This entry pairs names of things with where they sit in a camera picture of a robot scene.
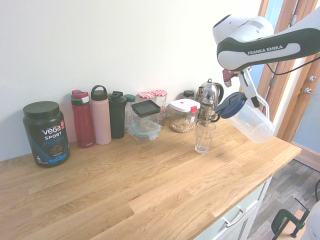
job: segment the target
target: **empty glass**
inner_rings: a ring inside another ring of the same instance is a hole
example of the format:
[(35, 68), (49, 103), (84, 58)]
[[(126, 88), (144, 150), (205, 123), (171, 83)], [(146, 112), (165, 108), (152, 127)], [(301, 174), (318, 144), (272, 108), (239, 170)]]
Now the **empty glass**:
[(210, 121), (198, 121), (196, 124), (195, 150), (206, 154), (210, 150), (211, 139), (216, 132), (216, 125)]

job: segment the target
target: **butcher block counter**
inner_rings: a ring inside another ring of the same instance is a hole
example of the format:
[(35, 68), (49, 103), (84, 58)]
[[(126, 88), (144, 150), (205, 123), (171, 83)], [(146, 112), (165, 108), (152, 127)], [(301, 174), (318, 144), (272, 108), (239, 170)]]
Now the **butcher block counter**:
[(0, 162), (1, 240), (191, 240), (300, 153), (257, 144), (226, 120), (207, 154), (196, 130), (168, 127), (140, 144), (126, 134), (43, 168), (31, 154)]

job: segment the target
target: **robotic arm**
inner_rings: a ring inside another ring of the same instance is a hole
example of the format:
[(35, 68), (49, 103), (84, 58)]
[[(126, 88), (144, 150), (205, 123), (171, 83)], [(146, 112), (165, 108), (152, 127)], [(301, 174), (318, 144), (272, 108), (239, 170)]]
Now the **robotic arm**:
[[(251, 99), (257, 108), (258, 93), (251, 79), (249, 67), (319, 53), (320, 7), (277, 34), (273, 34), (271, 23), (260, 16), (239, 18), (228, 15), (215, 24), (212, 31), (217, 44), (219, 64), (238, 75), (246, 97)], [(231, 84), (230, 77), (232, 74), (228, 74), (224, 80), (227, 87)]]

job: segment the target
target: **protein powder tub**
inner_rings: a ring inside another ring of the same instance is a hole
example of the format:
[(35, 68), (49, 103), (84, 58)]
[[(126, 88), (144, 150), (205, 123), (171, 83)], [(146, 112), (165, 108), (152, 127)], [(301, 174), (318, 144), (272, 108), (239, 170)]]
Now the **protein powder tub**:
[(25, 106), (23, 113), (23, 124), (35, 163), (47, 168), (64, 163), (70, 150), (64, 115), (58, 103), (34, 102)]

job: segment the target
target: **kitchen cabinet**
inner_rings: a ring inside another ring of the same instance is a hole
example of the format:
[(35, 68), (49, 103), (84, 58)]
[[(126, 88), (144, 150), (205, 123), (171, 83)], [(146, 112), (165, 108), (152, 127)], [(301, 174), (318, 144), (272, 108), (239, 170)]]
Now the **kitchen cabinet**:
[(194, 240), (246, 240), (266, 195), (270, 181), (271, 178)]

